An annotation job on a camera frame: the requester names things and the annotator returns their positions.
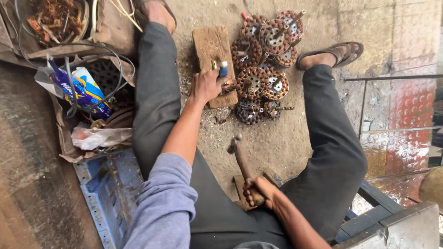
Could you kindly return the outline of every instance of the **sandal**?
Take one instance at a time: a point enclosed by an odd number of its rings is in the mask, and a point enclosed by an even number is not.
[[[364,47],[363,44],[357,43],[357,42],[346,42],[346,43],[338,43],[333,45],[332,47],[325,48],[319,51],[311,51],[304,53],[300,55],[297,58],[297,61],[295,62],[296,68],[298,70],[300,69],[299,62],[311,55],[321,54],[321,53],[330,53],[332,54],[337,61],[335,62],[335,65],[332,67],[342,67],[350,64],[351,62],[355,61],[360,57],[360,55],[363,53]]]
[[[169,14],[172,16],[172,18],[174,18],[175,28],[177,29],[177,19],[175,18],[174,13],[172,13],[171,8],[169,8],[168,4],[166,3],[166,0],[139,0],[138,1],[138,8],[141,7],[142,3],[147,2],[147,1],[161,2],[165,6],[165,8],[169,12]],[[141,26],[143,26],[143,27],[146,26],[147,17],[144,14],[142,14],[141,10],[137,9],[135,11],[135,15],[137,17],[137,20],[138,20],[139,24],[141,24]]]

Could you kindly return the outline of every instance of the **blue metal crate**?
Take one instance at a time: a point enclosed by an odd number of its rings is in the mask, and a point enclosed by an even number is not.
[[[134,153],[127,149],[73,165],[104,248],[123,248],[143,182]]]

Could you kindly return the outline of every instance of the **person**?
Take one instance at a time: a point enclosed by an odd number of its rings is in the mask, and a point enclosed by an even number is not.
[[[197,149],[202,109],[227,79],[217,79],[218,70],[196,74],[180,114],[175,18],[164,1],[146,0],[141,10],[149,22],[139,47],[132,148],[145,182],[125,248],[330,248],[367,171],[331,71],[357,59],[363,46],[343,43],[299,57],[312,158],[280,190],[248,179],[248,200],[254,186],[266,202],[245,212]]]

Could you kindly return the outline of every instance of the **dark gray pants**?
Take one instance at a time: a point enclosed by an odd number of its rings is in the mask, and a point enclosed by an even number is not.
[[[180,116],[180,88],[175,43],[162,25],[147,25],[139,53],[132,148],[147,179]],[[306,117],[314,154],[306,169],[281,188],[327,241],[334,239],[367,170],[365,155],[335,90],[331,69],[318,65],[304,73]],[[292,248],[271,211],[256,208],[244,212],[229,199],[197,148],[190,185],[198,193],[196,216],[190,224],[190,248],[231,249],[246,241]]]

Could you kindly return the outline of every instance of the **gray shirt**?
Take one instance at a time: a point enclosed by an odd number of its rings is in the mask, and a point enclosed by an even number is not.
[[[179,155],[160,154],[141,186],[125,249],[187,249],[189,223],[195,217],[197,192],[189,186],[192,168]],[[265,242],[246,242],[235,249],[278,249]]]

